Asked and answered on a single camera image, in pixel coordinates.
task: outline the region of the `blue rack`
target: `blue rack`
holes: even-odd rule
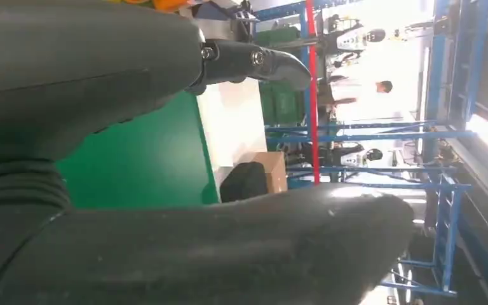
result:
[[[435,21],[447,16],[449,10],[448,0],[437,0]],[[448,121],[451,123],[450,129],[463,131],[476,107],[487,33],[488,0],[461,0],[458,13],[457,34],[440,34],[433,38],[425,118]],[[447,41],[453,45],[453,63],[451,70],[444,73]],[[445,88],[450,88],[450,92],[442,100],[442,90]],[[443,105],[445,114],[439,111]],[[434,155],[435,141],[424,141],[424,162],[431,161]]]
[[[361,0],[315,0],[315,5],[313,6],[314,10],[322,10],[324,8],[331,8],[334,6],[349,4],[359,2]],[[279,19],[284,17],[289,17],[292,15],[301,14],[303,10],[306,9],[306,2],[297,2],[286,4],[282,6],[276,6],[274,8],[269,8],[266,10],[260,10],[255,12],[255,16],[260,21],[267,21],[273,19]]]
[[[353,3],[359,0],[316,0],[314,10]],[[450,13],[449,0],[435,1],[435,21],[447,16]],[[305,1],[279,6],[268,10],[258,11],[257,18],[261,21],[283,18],[290,15],[300,14],[302,33],[307,34],[305,17]],[[345,142],[363,140],[387,140],[387,139],[424,139],[423,161],[429,163],[436,155],[437,139],[448,139],[458,137],[472,137],[475,134],[465,130],[466,122],[474,112],[477,88],[480,72],[482,69],[482,57],[485,44],[485,33],[488,17],[488,0],[461,0],[459,6],[459,29],[455,37],[447,34],[437,34],[433,37],[431,50],[427,107],[425,109],[425,121],[395,122],[395,123],[373,123],[373,124],[339,124],[318,126],[318,130],[332,132],[333,135],[323,135],[318,138],[319,142]],[[454,63],[452,65],[452,81],[447,83],[444,80],[445,51],[448,41],[454,42]],[[303,48],[302,57],[308,57],[307,48]],[[446,97],[447,101],[441,100],[442,90],[451,86],[451,92]],[[309,92],[306,98],[306,117],[309,112]],[[439,116],[440,109],[447,105],[447,114]],[[271,127],[266,128],[268,133],[285,133],[288,137],[268,137],[270,143],[301,143],[311,142],[307,126],[298,127]],[[393,128],[385,132],[375,134],[343,135],[338,133],[349,129],[366,128]],[[454,263],[454,252],[456,249],[456,238],[458,223],[463,223],[460,216],[461,198],[463,193],[471,189],[470,185],[457,184],[449,173],[455,172],[451,167],[414,167],[414,168],[353,168],[343,166],[322,166],[320,173],[341,172],[342,177],[347,173],[367,172],[376,175],[386,175],[393,179],[402,180],[399,184],[368,184],[353,183],[364,187],[383,189],[432,189],[438,194],[436,238],[431,261],[408,261],[400,260],[399,264],[428,268],[432,271],[436,284],[432,286],[422,285],[414,280],[405,283],[384,282],[382,285],[392,288],[408,289],[426,294],[437,294],[455,296],[456,292],[451,290],[452,269]],[[288,184],[291,188],[312,186],[313,182],[303,180],[312,174],[310,167],[288,167],[287,172],[291,173]],[[392,173],[413,172],[427,173],[429,181],[404,179]]]

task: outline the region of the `metal bolt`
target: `metal bolt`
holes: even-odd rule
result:
[[[201,57],[203,57],[203,59],[214,58],[214,55],[214,49],[209,46],[201,49]]]
[[[252,53],[252,64],[253,65],[263,65],[264,64],[264,52],[254,51]]]

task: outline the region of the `green panel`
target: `green panel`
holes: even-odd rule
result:
[[[293,41],[300,37],[300,32],[296,27],[284,27],[276,30],[266,30],[258,32],[254,39],[261,46],[268,46],[272,43],[284,43]]]
[[[299,101],[291,87],[286,83],[276,82],[272,84],[272,89],[278,124],[292,124],[300,121]]]
[[[261,94],[262,118],[264,123],[267,125],[277,124],[272,86],[268,82],[260,82],[259,92]]]
[[[255,35],[255,42],[268,46],[273,43],[293,41],[300,36],[295,27],[267,30]],[[296,124],[304,117],[302,94],[294,92],[283,82],[262,83],[260,86],[263,119],[267,125]]]
[[[194,96],[89,136],[60,162],[79,208],[162,208],[218,202]]]

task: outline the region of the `cardboard box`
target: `cardboard box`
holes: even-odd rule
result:
[[[258,152],[252,161],[263,164],[269,194],[287,191],[287,174],[285,173],[283,152]]]

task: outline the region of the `red pole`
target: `red pole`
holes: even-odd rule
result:
[[[316,36],[315,19],[313,18],[313,0],[306,0],[306,14],[308,16],[308,34]],[[309,124],[311,124],[311,151],[313,155],[313,178],[315,185],[321,182],[319,174],[319,146],[317,139],[317,56],[315,45],[309,47],[309,71],[311,85],[309,87]]]

